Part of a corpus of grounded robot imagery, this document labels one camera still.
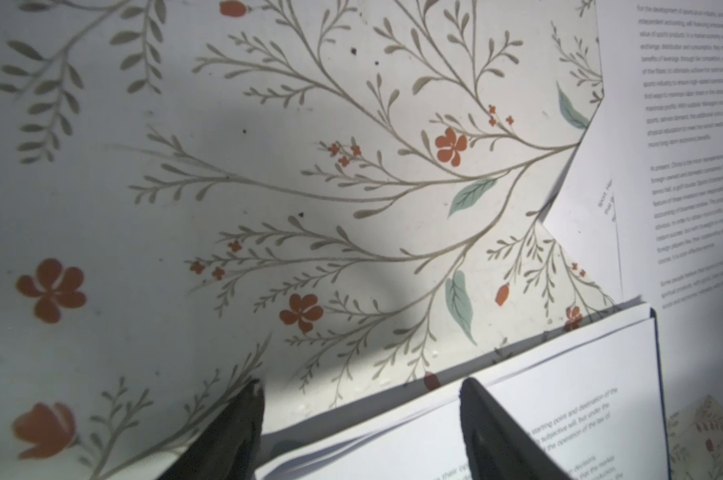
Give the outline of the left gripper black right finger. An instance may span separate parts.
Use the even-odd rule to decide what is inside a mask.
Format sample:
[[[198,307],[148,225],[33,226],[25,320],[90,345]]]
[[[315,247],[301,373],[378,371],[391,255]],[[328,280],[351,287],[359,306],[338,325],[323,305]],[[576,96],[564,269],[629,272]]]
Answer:
[[[459,417],[471,477],[569,479],[475,378],[467,378],[461,384]]]

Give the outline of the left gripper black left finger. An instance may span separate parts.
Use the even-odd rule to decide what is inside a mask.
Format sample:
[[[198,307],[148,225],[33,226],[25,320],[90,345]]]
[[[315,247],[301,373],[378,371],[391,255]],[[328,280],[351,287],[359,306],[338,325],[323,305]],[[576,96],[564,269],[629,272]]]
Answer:
[[[264,414],[263,383],[254,379],[158,479],[253,479]]]

